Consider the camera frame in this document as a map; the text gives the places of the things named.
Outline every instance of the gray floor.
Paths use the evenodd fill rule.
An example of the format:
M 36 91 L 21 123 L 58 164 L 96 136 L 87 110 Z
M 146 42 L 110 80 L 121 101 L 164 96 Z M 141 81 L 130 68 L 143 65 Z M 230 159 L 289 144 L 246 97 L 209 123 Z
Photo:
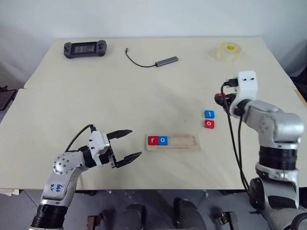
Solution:
M 211 210 L 236 212 L 241 230 L 266 230 L 266 221 L 261 215 L 250 214 L 244 193 L 221 195 L 218 191 L 208 191 L 206 197 L 202 190 L 114 190 L 99 191 L 94 196 L 76 194 L 65 217 L 65 230 L 86 230 L 87 217 L 98 215 L 102 210 L 110 210 L 113 215 L 97 230 L 111 230 L 118 214 L 132 203 L 144 204 L 147 208 L 146 229 L 172 229 L 172 204 L 176 197 L 192 201 L 201 212 L 209 230 L 227 230 L 228 225 L 216 226 L 210 219 Z M 41 191 L 25 190 L 20 195 L 8 197 L 0 195 L 0 229 L 24 230 L 30 224 L 39 204 Z

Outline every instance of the table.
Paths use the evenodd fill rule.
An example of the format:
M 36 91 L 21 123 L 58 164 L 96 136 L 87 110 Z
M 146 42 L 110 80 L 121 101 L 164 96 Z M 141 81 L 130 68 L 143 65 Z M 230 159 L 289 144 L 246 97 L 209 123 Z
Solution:
M 197 41 L 198 45 L 207 44 L 206 41 L 209 43 L 215 39 L 220 42 L 236 41 L 246 50 L 244 55 L 247 60 L 241 58 L 232 64 L 223 63 L 208 57 L 207 53 L 200 49 L 197 52 L 194 48 L 187 49 L 184 46 L 196 44 Z M 108 44 L 118 41 L 125 47 L 124 45 L 129 43 L 131 57 L 136 59 L 142 54 L 141 50 L 137 49 L 137 41 L 142 45 L 145 41 L 154 40 L 110 39 Z M 0 173 L 9 174 L 1 178 L 0 187 L 43 188 L 51 173 L 53 160 L 64 151 L 81 128 L 93 123 L 97 129 L 105 132 L 125 128 L 133 130 L 128 136 L 111 142 L 118 160 L 140 150 L 143 154 L 130 165 L 120 169 L 111 169 L 110 165 L 106 165 L 86 171 L 79 179 L 78 189 L 241 189 L 226 114 L 215 104 L 213 97 L 219 92 L 225 79 L 235 77 L 237 71 L 251 69 L 252 66 L 259 79 L 257 98 L 274 104 L 285 112 L 295 112 L 306 122 L 307 109 L 261 39 L 193 38 L 190 41 L 189 38 L 176 38 L 173 39 L 173 45 L 171 42 L 167 43 L 170 46 L 168 50 L 175 50 L 174 47 L 177 47 L 176 50 L 184 49 L 186 56 L 194 57 L 195 62 L 178 53 L 166 53 L 166 46 L 161 47 L 163 40 L 171 41 L 171 38 L 157 39 L 156 48 L 161 48 L 164 55 L 158 57 L 159 52 L 153 50 L 156 54 L 153 57 L 150 52 L 150 57 L 153 57 L 151 61 L 172 55 L 177 55 L 179 61 L 152 69 L 141 69 L 126 60 L 124 55 L 121 58 L 120 50 L 124 52 L 124 49 L 118 49 L 117 64 L 114 64 L 119 66 L 122 63 L 121 69 L 104 64 L 103 60 L 108 61 L 108 56 L 80 58 L 75 59 L 76 62 L 66 58 L 59 61 L 52 58 L 52 55 L 66 40 L 56 40 L 27 82 L 26 89 L 19 90 L 0 124 Z M 252 44 L 256 44 L 258 49 L 251 48 Z M 115 52 L 117 49 L 114 45 L 110 50 Z M 138 52 L 138 55 L 133 57 L 133 50 Z M 252 55 L 258 52 L 257 50 L 262 50 L 259 52 L 262 58 Z M 115 58 L 112 52 L 109 55 L 110 58 Z M 198 62 L 200 58 L 203 58 L 202 64 Z M 82 59 L 87 65 L 81 68 Z M 74 67 L 70 72 L 63 64 L 66 62 Z M 108 74 L 97 73 L 98 62 Z M 112 68 L 114 72 L 121 72 L 122 75 L 111 74 Z M 193 72 L 188 74 L 186 68 L 193 69 Z M 60 85 L 57 86 L 57 79 L 59 81 L 60 77 L 55 73 L 60 74 L 59 69 L 65 78 L 62 77 Z M 83 75 L 86 70 L 91 74 Z M 273 87 L 273 82 L 278 83 L 278 87 Z M 216 113 L 213 130 L 203 127 L 203 112 L 206 109 Z M 238 120 L 233 119 L 235 130 L 237 125 Z M 201 150 L 146 151 L 145 136 L 152 133 L 197 135 Z M 87 144 L 87 138 L 88 133 L 81 135 L 72 148 Z M 300 186 L 307 186 L 307 168 L 304 164 L 307 156 L 303 154 L 306 150 L 305 132 L 298 151 Z M 242 151 L 243 168 L 249 180 L 256 177 L 254 167 L 258 160 L 259 144 L 257 133 L 246 125 L 242 126 Z

